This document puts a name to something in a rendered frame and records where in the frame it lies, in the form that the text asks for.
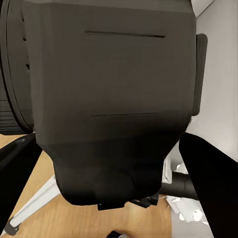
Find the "digital camera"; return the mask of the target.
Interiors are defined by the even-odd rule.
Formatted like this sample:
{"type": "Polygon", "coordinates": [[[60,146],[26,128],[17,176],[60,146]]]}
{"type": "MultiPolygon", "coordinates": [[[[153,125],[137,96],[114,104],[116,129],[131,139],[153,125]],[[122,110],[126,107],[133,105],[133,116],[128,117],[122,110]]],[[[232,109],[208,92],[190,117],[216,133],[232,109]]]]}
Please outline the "digital camera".
{"type": "Polygon", "coordinates": [[[155,195],[200,113],[196,18],[191,0],[0,0],[0,133],[34,132],[72,205],[155,195]]]}

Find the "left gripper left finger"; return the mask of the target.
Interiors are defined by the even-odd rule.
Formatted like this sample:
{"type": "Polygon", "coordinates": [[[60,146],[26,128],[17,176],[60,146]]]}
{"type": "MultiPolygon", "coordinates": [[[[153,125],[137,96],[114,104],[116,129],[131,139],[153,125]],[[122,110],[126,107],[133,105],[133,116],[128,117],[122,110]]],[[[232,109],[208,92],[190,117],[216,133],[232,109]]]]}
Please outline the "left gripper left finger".
{"type": "Polygon", "coordinates": [[[42,151],[34,132],[0,149],[0,236],[42,151]]]}

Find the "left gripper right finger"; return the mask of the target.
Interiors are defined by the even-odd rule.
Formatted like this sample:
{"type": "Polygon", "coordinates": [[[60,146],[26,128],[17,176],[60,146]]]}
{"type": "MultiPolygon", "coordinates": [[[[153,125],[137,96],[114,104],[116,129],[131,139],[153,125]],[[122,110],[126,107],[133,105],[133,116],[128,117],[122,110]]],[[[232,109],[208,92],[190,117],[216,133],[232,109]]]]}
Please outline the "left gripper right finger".
{"type": "Polygon", "coordinates": [[[214,238],[238,238],[238,163],[187,132],[179,151],[214,238]]]}

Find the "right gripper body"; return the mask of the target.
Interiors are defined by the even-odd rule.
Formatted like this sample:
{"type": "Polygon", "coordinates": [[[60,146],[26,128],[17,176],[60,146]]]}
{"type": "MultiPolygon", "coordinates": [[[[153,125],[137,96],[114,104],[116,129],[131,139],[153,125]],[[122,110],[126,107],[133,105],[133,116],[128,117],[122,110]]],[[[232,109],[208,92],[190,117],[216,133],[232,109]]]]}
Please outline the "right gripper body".
{"type": "Polygon", "coordinates": [[[152,195],[151,205],[158,203],[159,194],[182,198],[185,191],[185,175],[172,172],[172,183],[162,182],[161,189],[155,195],[152,195]]]}

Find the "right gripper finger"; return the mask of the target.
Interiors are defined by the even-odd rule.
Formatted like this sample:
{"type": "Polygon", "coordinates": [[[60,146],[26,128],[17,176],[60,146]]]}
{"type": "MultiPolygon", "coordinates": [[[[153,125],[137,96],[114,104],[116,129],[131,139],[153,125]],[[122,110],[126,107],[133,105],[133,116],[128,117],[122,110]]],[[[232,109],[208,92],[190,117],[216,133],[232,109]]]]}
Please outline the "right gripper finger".
{"type": "Polygon", "coordinates": [[[130,200],[129,202],[131,202],[135,205],[147,208],[147,207],[149,207],[149,205],[151,205],[151,199],[152,199],[152,196],[142,198],[142,199],[136,199],[136,200],[132,200],[132,201],[130,200]]]}

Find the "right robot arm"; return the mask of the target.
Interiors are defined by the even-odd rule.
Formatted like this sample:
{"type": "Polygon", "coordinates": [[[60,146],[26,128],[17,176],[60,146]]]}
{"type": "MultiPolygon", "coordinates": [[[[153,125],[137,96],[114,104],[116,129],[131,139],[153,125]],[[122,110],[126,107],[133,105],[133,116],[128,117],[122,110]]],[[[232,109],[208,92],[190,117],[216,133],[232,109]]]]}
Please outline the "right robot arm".
{"type": "Polygon", "coordinates": [[[132,201],[130,200],[129,202],[147,208],[149,205],[156,205],[158,203],[159,194],[199,200],[192,184],[190,175],[172,172],[171,152],[169,152],[169,154],[164,159],[161,189],[155,195],[142,199],[136,199],[132,201]]]}

